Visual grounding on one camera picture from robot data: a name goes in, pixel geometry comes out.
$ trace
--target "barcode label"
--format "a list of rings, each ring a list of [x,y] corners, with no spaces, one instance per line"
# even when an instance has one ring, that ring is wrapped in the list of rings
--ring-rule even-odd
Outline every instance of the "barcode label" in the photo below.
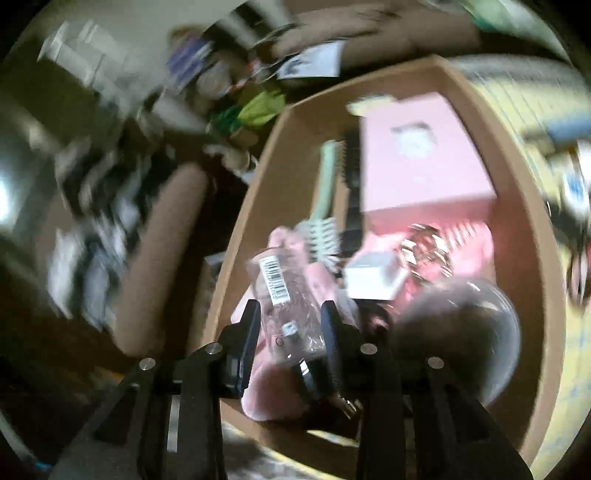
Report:
[[[279,266],[279,259],[275,255],[265,257],[259,260],[262,276],[267,284],[267,290],[271,296],[273,305],[280,305],[289,302],[290,294],[287,291],[285,280],[281,275],[281,267]]]

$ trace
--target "open cardboard box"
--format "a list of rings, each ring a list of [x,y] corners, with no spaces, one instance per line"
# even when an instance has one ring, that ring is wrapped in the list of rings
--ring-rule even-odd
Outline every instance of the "open cardboard box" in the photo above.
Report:
[[[191,345],[196,348],[214,341],[230,322],[230,314],[249,285],[245,263],[266,246],[269,233],[308,217],[320,146],[326,140],[340,139],[357,122],[347,113],[346,104],[369,94],[386,93],[401,99],[427,92],[440,92],[453,105],[498,195],[489,221],[496,282],[519,314],[522,345],[515,375],[489,411],[531,464],[554,410],[563,363],[565,306],[553,232],[511,137],[470,83],[439,57],[370,73],[285,110],[242,205],[206,325]],[[335,445],[295,426],[251,421],[242,414],[238,401],[221,402],[221,411],[225,421],[264,446],[312,468],[354,477],[352,447]]]

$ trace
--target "pink towel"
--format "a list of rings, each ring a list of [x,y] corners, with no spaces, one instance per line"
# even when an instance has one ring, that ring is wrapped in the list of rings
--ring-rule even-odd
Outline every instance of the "pink towel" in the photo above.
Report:
[[[446,229],[442,236],[451,249],[450,258],[454,274],[478,275],[484,265],[493,257],[492,235],[484,223],[462,223],[454,228]],[[366,235],[361,249],[355,254],[367,251],[396,250],[407,232],[392,235]],[[304,241],[293,231],[278,227],[269,236],[269,247],[284,247],[301,263],[305,272],[310,291],[319,305],[325,300],[337,301],[337,286],[332,275],[321,263],[309,263],[309,253]],[[438,267],[426,268],[422,271],[425,278],[437,278]],[[420,287],[408,281],[404,292],[394,301],[382,304],[395,318],[404,306],[419,292]],[[232,313],[231,321],[240,321],[246,302],[253,299],[249,287]],[[343,319],[348,323],[355,322],[350,316]],[[274,365],[271,354],[266,348],[265,336],[261,331],[256,346],[255,359],[252,366],[249,387],[242,397],[242,409],[246,416],[256,421],[294,419],[306,412],[307,403],[297,393],[296,379],[286,367]]]

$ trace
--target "white paper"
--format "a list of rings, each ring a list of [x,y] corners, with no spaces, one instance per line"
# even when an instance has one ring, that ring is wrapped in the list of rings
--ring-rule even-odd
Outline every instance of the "white paper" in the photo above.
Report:
[[[305,49],[299,55],[287,60],[277,70],[277,78],[299,79],[307,77],[338,77],[340,53],[345,40],[323,43]]]

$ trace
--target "pink box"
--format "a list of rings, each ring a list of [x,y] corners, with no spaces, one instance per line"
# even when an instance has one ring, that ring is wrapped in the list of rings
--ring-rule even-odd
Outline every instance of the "pink box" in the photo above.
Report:
[[[486,220],[495,203],[480,155],[439,93],[367,113],[361,151],[361,211],[377,234]]]

